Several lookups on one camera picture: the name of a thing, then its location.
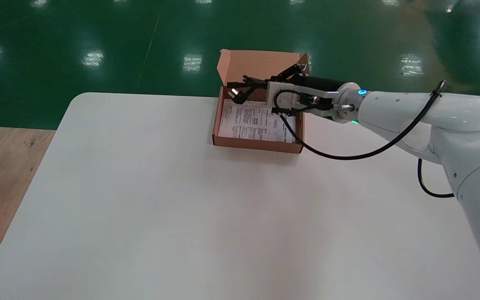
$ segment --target green epoxy floor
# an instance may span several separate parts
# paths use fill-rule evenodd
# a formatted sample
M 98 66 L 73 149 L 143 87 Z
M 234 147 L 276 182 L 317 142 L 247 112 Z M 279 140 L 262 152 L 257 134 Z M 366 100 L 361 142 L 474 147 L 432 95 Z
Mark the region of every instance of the green epoxy floor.
M 480 95 L 480 0 L 0 0 L 0 126 L 85 92 L 217 96 L 220 49 L 309 52 L 370 90 Z

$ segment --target white robotic arm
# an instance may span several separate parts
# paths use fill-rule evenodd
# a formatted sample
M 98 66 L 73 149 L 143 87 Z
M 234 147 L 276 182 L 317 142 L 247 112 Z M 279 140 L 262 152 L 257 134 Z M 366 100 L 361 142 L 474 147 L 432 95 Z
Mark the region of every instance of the white robotic arm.
M 308 77 L 297 72 L 299 65 L 292 68 L 270 80 L 248 77 L 244 84 L 267 84 L 267 104 L 274 112 L 305 111 L 339 123 L 358 122 L 388 141 L 420 121 L 394 145 L 444 167 L 480 249 L 480 96 L 440 95 L 443 83 L 434 92 L 436 100 L 434 93 L 366 91 L 356 83 Z M 231 96 L 238 99 L 238 93 L 232 89 Z M 416 120 L 420 112 L 424 116 Z

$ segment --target black power cord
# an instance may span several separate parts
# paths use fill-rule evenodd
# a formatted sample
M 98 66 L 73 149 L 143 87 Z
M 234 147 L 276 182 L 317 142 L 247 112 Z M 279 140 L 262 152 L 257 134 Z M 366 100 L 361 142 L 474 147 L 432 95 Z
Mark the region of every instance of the black power cord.
M 451 198 L 451 197 L 455 197 L 455 195 L 453 193 L 451 194 L 437 194 L 435 192 L 431 192 L 430 190 L 427 190 L 427 188 L 425 187 L 425 184 L 423 183 L 423 178 L 421 177 L 421 164 L 423 163 L 423 160 L 422 159 L 417 159 L 417 180 L 418 182 L 420 183 L 420 186 L 421 186 L 421 189 L 429 196 L 433 196 L 435 198 Z
M 431 96 L 429 97 L 429 101 L 427 101 L 427 103 L 425 104 L 425 106 L 423 107 L 423 109 L 421 109 L 420 113 L 416 116 L 416 118 L 412 121 L 412 123 L 410 123 L 410 125 L 408 125 L 405 130 L 403 130 L 395 139 L 393 139 L 392 141 L 390 141 L 388 144 L 382 146 L 381 148 L 377 149 L 377 150 L 374 150 L 372 152 L 368 152 L 366 154 L 361 154 L 361 155 L 353 155 L 353 156 L 338 156 L 338 155 L 331 155 L 331 154 L 327 154 L 325 152 L 321 152 L 321 151 L 318 151 L 314 148 L 312 148 L 311 146 L 307 145 L 307 143 L 305 143 L 300 137 L 298 137 L 297 134 L 295 134 L 295 131 L 292 129 L 292 127 L 290 126 L 290 124 L 288 123 L 288 121 L 286 121 L 286 118 L 280 114 L 280 118 L 282 119 L 282 122 L 284 123 L 284 125 L 286 126 L 286 128 L 288 128 L 288 131 L 290 131 L 290 133 L 293 135 L 293 137 L 301 144 L 303 145 L 303 147 L 309 149 L 310 151 L 320 155 L 320 156 L 323 156 L 325 158 L 328 158 L 328 159 L 335 159 L 335 160 L 360 160 L 360 159 L 366 159 L 366 158 L 370 158 L 372 156 L 375 156 L 385 150 L 387 150 L 388 148 L 394 146 L 395 144 L 397 144 L 399 141 L 401 141 L 420 121 L 421 119 L 423 119 L 423 117 L 425 116 L 425 114 L 428 112 L 428 110 L 431 108 L 431 106 L 434 104 L 435 100 L 438 99 L 438 97 L 441 97 L 442 95 L 440 95 L 440 93 L 442 92 L 442 90 L 444 89 L 445 87 L 445 84 L 446 84 L 446 80 L 442 80 L 439 84 L 438 84 L 438 87 L 436 87 L 436 89 L 431 93 Z M 280 107 L 278 105 L 278 97 L 280 94 L 282 93 L 294 93 L 296 95 L 301 95 L 301 93 L 297 92 L 297 91 L 293 91 L 293 90 L 281 90 L 281 91 L 278 91 L 277 93 L 275 93 L 275 96 L 274 96 L 274 105 L 275 105 L 275 108 L 277 108 L 278 110 L 280 110 Z M 421 188 L 423 189 L 424 192 L 426 192 L 428 195 L 430 196 L 433 196 L 433 197 L 438 197 L 438 198 L 450 198 L 450 197 L 454 197 L 455 195 L 453 194 L 436 194 L 434 192 L 431 192 L 430 190 L 427 190 L 427 188 L 425 187 L 425 185 L 423 184 L 423 178 L 421 176 L 421 165 L 422 165 L 422 160 L 421 159 L 418 159 L 417 160 L 417 177 L 418 177 L 418 180 L 419 180 L 419 183 L 420 183 L 420 186 Z

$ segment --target box lid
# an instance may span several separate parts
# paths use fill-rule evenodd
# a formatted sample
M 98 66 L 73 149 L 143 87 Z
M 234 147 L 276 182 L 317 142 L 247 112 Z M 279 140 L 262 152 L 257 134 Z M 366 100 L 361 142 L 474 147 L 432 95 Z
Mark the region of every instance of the box lid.
M 228 82 L 242 82 L 244 75 L 262 80 L 269 79 L 295 63 L 307 65 L 305 72 L 308 74 L 309 56 L 308 53 L 222 49 L 217 72 L 223 85 L 227 85 Z

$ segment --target cardboard box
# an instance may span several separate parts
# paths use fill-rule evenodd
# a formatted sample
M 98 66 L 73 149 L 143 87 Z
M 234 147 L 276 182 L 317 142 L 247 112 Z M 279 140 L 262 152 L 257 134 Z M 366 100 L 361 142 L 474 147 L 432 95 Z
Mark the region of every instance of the cardboard box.
M 214 130 L 212 131 L 212 142 L 216 146 L 246 148 L 257 150 L 269 150 L 277 152 L 301 153 L 303 146 L 296 140 L 295 144 L 290 142 L 270 142 L 265 140 L 252 140 L 240 138 L 228 138 L 218 135 L 223 102 L 229 99 L 228 82 L 242 82 L 243 76 L 247 75 L 258 79 L 269 79 L 271 76 L 280 74 L 286 68 L 295 63 L 303 63 L 308 66 L 308 53 L 287 53 L 269 51 L 246 51 L 246 50 L 221 50 L 217 72 L 219 72 L 223 86 L 220 89 L 219 101 L 217 103 Z M 266 91 L 256 90 L 248 100 L 266 101 Z M 296 116 L 295 133 L 303 139 L 305 124 L 303 113 Z

